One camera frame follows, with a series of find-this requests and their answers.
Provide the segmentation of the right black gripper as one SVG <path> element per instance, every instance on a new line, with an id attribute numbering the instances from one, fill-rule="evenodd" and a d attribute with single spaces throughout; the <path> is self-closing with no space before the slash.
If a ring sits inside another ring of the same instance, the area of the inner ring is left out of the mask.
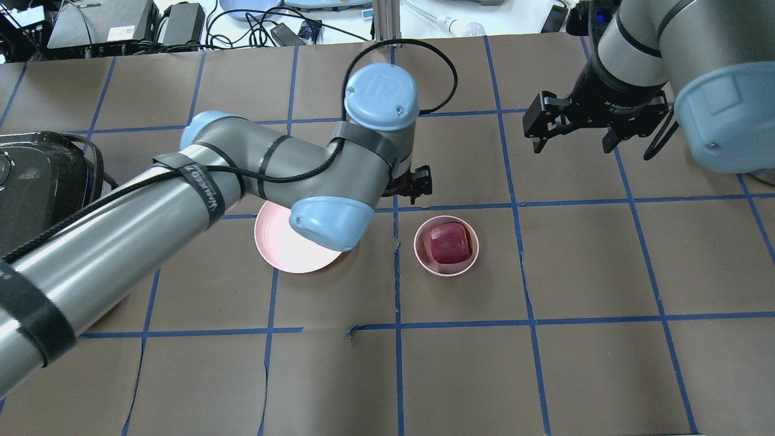
<path id="1" fill-rule="evenodd" d="M 598 58 L 585 64 L 573 90 L 566 97 L 550 91 L 535 96 L 523 117 L 523 132 L 540 154 L 556 136 L 587 128 L 606 128 L 604 154 L 610 154 L 632 136 L 646 137 L 669 113 L 660 85 L 642 87 L 623 82 Z"/>

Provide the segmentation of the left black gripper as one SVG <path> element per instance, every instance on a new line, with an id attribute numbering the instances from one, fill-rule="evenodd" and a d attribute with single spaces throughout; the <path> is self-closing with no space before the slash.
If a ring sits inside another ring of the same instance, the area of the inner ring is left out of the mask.
<path id="1" fill-rule="evenodd" d="M 423 165 L 414 171 L 407 170 L 402 176 L 392 179 L 383 191 L 383 197 L 405 197 L 409 199 L 412 206 L 415 206 L 417 199 L 431 196 L 432 193 L 434 193 L 432 169 L 429 165 Z"/>

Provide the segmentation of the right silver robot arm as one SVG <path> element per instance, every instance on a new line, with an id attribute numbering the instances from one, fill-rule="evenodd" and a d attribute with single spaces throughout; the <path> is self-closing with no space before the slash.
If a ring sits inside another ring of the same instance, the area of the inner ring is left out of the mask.
<path id="1" fill-rule="evenodd" d="M 590 1 L 590 57 L 566 97 L 542 91 L 523 117 L 548 140 L 607 128 L 603 151 L 651 136 L 654 158 L 677 129 L 703 168 L 773 184 L 772 1 Z"/>

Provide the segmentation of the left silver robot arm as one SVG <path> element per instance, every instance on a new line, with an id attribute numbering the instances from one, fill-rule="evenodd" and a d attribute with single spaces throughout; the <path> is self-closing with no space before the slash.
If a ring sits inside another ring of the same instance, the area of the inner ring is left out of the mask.
<path id="1" fill-rule="evenodd" d="M 370 64 L 341 88 L 325 147 L 221 111 L 185 128 L 180 151 L 2 258 L 1 392 L 74 348 L 77 337 L 245 195 L 291 210 L 289 226 L 329 250 L 360 242 L 382 196 L 429 195 L 409 174 L 418 86 Z"/>

